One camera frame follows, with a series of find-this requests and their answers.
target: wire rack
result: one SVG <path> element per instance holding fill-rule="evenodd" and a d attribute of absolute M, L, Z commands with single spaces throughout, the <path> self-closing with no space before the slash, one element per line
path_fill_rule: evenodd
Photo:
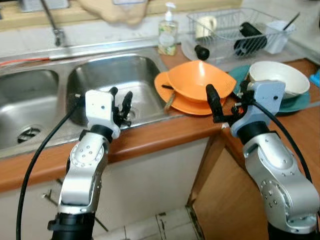
<path fill-rule="evenodd" d="M 272 45 L 280 36 L 292 33 L 292 30 L 266 33 L 267 24 L 280 19 L 252 8 L 195 12 L 188 14 L 188 18 L 193 40 L 208 48 L 210 58 L 216 63 L 229 58 L 252 57 L 266 46 Z M 261 34 L 244 36 L 241 30 L 242 24 L 246 22 Z"/>

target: stainless steel sink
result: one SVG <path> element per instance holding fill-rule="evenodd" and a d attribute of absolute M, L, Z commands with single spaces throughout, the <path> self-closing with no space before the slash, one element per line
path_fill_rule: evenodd
<path fill-rule="evenodd" d="M 131 127 L 179 117 L 164 113 L 155 90 L 155 77 L 167 68 L 153 48 L 0 70 L 0 158 L 37 149 L 69 110 L 70 96 L 90 89 L 117 87 L 116 105 L 132 91 Z M 79 109 L 47 147 L 76 141 L 85 127 L 84 109 Z"/>
<path fill-rule="evenodd" d="M 55 119 L 58 75 L 32 70 L 0 77 L 0 149 L 35 138 Z"/>
<path fill-rule="evenodd" d="M 146 121 L 163 111 L 164 102 L 154 87 L 154 79 L 160 73 L 155 63 L 147 57 L 128 54 L 105 57 L 78 66 L 69 76 L 67 101 L 69 96 L 84 94 L 90 89 L 109 91 L 118 88 L 115 105 L 121 103 L 128 91 L 133 93 L 129 118 L 134 125 Z M 71 120 L 81 126 L 87 125 L 85 108 L 79 109 Z"/>

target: sink basin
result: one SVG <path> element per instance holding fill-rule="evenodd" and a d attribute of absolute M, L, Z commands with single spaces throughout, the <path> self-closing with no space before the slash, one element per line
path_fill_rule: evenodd
<path fill-rule="evenodd" d="M 58 75 L 31 70 L 0 76 L 0 149 L 23 144 L 52 127 Z"/>
<path fill-rule="evenodd" d="M 128 115 L 132 125 L 147 122 L 163 115 L 165 103 L 154 86 L 154 79 L 159 73 L 159 69 L 150 58 L 137 54 L 116 55 L 89 61 L 76 67 L 68 78 L 67 111 L 74 94 L 84 94 L 90 89 L 109 91 L 111 87 L 117 87 L 116 106 L 122 106 L 128 91 L 133 93 L 132 107 Z M 85 126 L 85 108 L 76 111 L 70 119 L 77 125 Z"/>

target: blue object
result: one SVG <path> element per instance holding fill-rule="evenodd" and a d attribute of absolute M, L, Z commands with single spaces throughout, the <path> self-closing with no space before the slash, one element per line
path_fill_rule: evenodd
<path fill-rule="evenodd" d="M 316 85 L 319 88 L 319 79 L 320 79 L 320 69 L 313 75 L 310 76 L 309 80 L 314 85 Z"/>
<path fill-rule="evenodd" d="M 240 91 L 240 84 L 246 79 L 249 72 L 250 65 L 243 65 L 232 69 L 229 75 L 236 80 L 236 85 L 233 89 L 233 93 L 237 94 Z M 315 74 L 317 75 L 319 86 L 319 71 Z M 305 92 L 299 96 L 283 99 L 280 105 L 279 113 L 291 113 L 302 109 L 305 109 L 310 103 L 309 92 Z"/>

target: teal plate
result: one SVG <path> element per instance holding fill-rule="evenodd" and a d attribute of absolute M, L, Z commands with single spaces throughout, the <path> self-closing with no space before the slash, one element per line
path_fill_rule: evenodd
<path fill-rule="evenodd" d="M 233 93 L 237 94 L 240 91 L 240 84 L 245 80 L 250 65 L 243 65 L 234 68 L 229 72 L 229 75 L 236 80 L 236 85 L 233 89 Z M 297 97 L 282 100 L 279 113 L 292 113 L 302 109 L 305 109 L 310 103 L 310 95 L 307 91 Z"/>

